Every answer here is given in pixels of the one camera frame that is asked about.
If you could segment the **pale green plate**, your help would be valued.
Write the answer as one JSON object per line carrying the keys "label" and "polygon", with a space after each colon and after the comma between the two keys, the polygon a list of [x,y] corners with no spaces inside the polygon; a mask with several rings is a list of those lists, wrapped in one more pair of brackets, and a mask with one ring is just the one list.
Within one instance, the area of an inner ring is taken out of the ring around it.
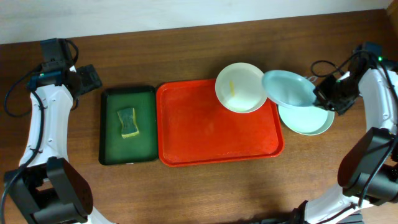
{"label": "pale green plate", "polygon": [[292,131],[315,136],[327,131],[334,122],[335,113],[316,106],[278,106],[282,122]]}

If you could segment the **light blue plate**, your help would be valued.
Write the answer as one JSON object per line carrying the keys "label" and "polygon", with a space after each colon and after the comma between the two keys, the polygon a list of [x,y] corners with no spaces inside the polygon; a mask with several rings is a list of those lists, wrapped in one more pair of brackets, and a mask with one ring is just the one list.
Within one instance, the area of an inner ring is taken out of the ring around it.
{"label": "light blue plate", "polygon": [[301,75],[285,70],[264,73],[262,86],[266,96],[279,106],[304,108],[313,106],[315,85]]}

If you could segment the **yellow green sponge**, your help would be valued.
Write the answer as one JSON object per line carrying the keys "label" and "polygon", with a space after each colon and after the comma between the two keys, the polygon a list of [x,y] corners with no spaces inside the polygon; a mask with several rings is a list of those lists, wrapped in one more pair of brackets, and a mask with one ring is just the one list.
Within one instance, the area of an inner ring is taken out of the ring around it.
{"label": "yellow green sponge", "polygon": [[139,129],[136,123],[136,111],[134,108],[124,108],[118,111],[121,122],[121,136],[123,139],[137,136]]}

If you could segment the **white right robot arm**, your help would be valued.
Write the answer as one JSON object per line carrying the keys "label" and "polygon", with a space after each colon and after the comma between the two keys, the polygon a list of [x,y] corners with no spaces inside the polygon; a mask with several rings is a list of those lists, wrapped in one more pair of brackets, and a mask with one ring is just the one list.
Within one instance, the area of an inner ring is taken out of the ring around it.
{"label": "white right robot arm", "polygon": [[295,208],[288,223],[361,223],[363,208],[397,203],[397,64],[377,56],[345,62],[349,75],[329,74],[314,90],[315,106],[345,113],[362,96],[366,134],[343,158],[338,183]]}

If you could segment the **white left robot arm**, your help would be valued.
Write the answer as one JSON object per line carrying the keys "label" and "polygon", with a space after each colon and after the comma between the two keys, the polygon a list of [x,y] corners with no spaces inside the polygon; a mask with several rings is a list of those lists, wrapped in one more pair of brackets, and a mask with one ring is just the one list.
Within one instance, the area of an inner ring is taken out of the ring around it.
{"label": "white left robot arm", "polygon": [[94,207],[88,182],[68,161],[67,134],[73,96],[102,86],[92,65],[26,75],[32,105],[29,138],[16,170],[4,175],[10,196],[27,223],[108,223]]}

